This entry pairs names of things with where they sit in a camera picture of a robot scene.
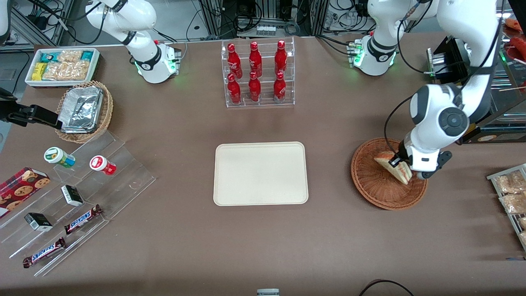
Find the snickers bar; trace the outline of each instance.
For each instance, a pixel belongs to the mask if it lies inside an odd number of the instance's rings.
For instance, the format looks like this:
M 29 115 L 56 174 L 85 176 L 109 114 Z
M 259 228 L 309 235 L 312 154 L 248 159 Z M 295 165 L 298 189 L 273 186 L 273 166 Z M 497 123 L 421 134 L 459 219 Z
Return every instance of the snickers bar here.
M 102 210 L 100 209 L 99 205 L 94 206 L 91 208 L 88 212 L 86 212 L 84 215 L 77 218 L 77 220 L 71 222 L 70 225 L 64 226 L 66 229 L 66 234 L 71 234 L 75 230 L 82 227 L 82 225 L 88 223 L 89 220 L 95 218 L 97 215 L 102 213 Z
M 55 252 L 56 250 L 62 249 L 62 248 L 63 249 L 67 248 L 64 238 L 58 239 L 58 241 L 56 241 L 54 244 L 41 250 L 40 252 L 34 254 L 33 256 L 26 257 L 22 264 L 24 265 L 24 268 L 29 268 L 33 264 L 36 264 L 38 261 L 40 261 L 42 258 L 47 257 L 51 255 L 51 253 Z

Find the cookie box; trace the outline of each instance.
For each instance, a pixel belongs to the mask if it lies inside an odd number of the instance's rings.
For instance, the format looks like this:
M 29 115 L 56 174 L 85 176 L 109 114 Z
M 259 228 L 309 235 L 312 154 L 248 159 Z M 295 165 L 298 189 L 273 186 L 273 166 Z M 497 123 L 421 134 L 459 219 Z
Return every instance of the cookie box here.
M 50 179 L 45 173 L 25 167 L 0 184 L 0 218 L 14 210 L 49 182 Z

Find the aluminum foil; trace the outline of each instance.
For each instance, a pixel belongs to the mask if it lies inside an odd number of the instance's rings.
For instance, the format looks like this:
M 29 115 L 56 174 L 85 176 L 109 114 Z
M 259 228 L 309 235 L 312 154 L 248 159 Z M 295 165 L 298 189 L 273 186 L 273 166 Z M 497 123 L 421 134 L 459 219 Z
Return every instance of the aluminum foil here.
M 96 87 L 73 88 L 66 93 L 58 119 L 64 133 L 93 133 L 97 129 L 104 92 Z

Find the bread slice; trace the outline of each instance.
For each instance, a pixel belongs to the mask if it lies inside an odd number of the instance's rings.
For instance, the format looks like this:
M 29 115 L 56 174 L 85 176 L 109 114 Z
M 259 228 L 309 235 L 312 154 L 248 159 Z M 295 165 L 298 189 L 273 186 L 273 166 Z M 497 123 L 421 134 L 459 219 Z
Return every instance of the bread slice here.
M 413 174 L 411 173 L 411 169 L 405 161 L 400 162 L 396 167 L 392 167 L 389 161 L 394 157 L 394 155 L 395 154 L 392 151 L 380 152 L 375 157 L 375 161 L 378 162 L 381 166 L 383 166 L 386 170 L 388 170 L 389 173 L 395 176 L 396 179 L 398 179 L 398 181 L 407 185 L 409 184 L 409 180 L 413 176 Z

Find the white tray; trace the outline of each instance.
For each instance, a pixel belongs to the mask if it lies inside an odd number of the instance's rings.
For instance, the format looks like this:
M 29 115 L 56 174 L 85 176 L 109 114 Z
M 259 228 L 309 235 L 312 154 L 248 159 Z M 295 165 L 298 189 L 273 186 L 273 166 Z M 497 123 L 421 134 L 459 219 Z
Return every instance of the white tray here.
M 84 80 L 66 80 L 66 81 L 50 81 L 50 80 L 32 80 L 31 76 L 33 75 L 33 71 L 35 70 L 35 65 L 40 61 L 40 58 L 42 57 L 42 54 L 44 53 L 56 53 L 61 52 L 63 50 L 78 50 L 78 51 L 86 51 L 86 52 L 93 52 L 93 56 L 91 61 L 89 62 L 89 68 L 88 73 L 86 74 L 86 78 Z M 35 52 L 35 56 L 33 57 L 33 61 L 31 61 L 31 66 L 29 67 L 29 70 L 27 71 L 25 82 L 27 85 L 39 88 L 39 87 L 68 87 L 80 84 L 82 82 L 89 82 L 92 80 L 93 75 L 95 74 L 95 69 L 97 68 L 98 59 L 99 59 L 100 53 L 97 49 L 93 47 L 68 47 L 68 48 L 47 48 L 43 50 L 37 50 Z
M 308 198 L 305 147 L 300 142 L 217 147 L 216 205 L 302 204 Z

